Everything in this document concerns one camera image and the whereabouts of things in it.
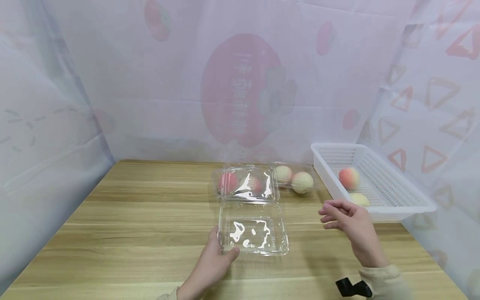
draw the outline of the left hand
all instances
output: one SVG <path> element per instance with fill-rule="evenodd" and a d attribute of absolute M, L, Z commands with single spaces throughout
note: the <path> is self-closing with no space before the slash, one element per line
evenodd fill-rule
<path fill-rule="evenodd" d="M 178 300 L 199 299 L 209 288 L 217 284 L 228 271 L 230 264 L 240 254 L 239 248 L 233 248 L 222 255 L 217 239 L 218 226 L 215 226 L 208 236 L 197 265 L 188 279 L 177 290 Z"/>

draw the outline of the wood grain tabletop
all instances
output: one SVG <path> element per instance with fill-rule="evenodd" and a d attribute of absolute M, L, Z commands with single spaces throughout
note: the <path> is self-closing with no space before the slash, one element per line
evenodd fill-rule
<path fill-rule="evenodd" d="M 117 163 L 1 300 L 155 300 L 182 284 L 218 223 L 212 192 L 217 163 Z M 205 299 L 342 299 L 335 281 L 359 281 L 347 238 L 325 230 L 323 187 L 282 190 L 290 250 L 282 257 L 241 254 Z M 401 224 L 377 224 L 386 253 L 416 299 L 466 299 Z"/>

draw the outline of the right hand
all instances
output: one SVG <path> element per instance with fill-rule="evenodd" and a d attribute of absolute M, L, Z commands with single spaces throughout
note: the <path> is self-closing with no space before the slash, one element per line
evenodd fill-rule
<path fill-rule="evenodd" d="M 382 268 L 390 265 L 366 208 L 347 200 L 328 200 L 318 213 L 324 216 L 320 221 L 326 223 L 325 229 L 339 229 L 346 234 L 362 266 Z"/>

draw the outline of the white plastic basket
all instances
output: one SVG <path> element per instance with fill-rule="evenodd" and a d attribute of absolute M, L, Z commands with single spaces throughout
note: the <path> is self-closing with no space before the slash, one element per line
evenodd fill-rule
<path fill-rule="evenodd" d="M 355 192 L 364 194 L 371 206 L 373 221 L 401 221 L 413 214 L 433 212 L 436 204 L 399 171 L 360 144 L 315 143 L 311 145 L 313 167 L 334 199 L 351 200 L 338 180 L 344 168 L 354 167 L 360 174 Z"/>

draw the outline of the sleeve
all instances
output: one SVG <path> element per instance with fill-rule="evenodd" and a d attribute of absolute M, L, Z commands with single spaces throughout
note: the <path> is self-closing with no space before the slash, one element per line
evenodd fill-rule
<path fill-rule="evenodd" d="M 158 297 L 157 300 L 177 300 L 177 289 L 179 288 L 174 289 L 170 295 L 165 294 Z"/>
<path fill-rule="evenodd" d="M 395 265 L 362 268 L 360 277 L 372 290 L 374 300 L 413 300 L 411 290 Z"/>

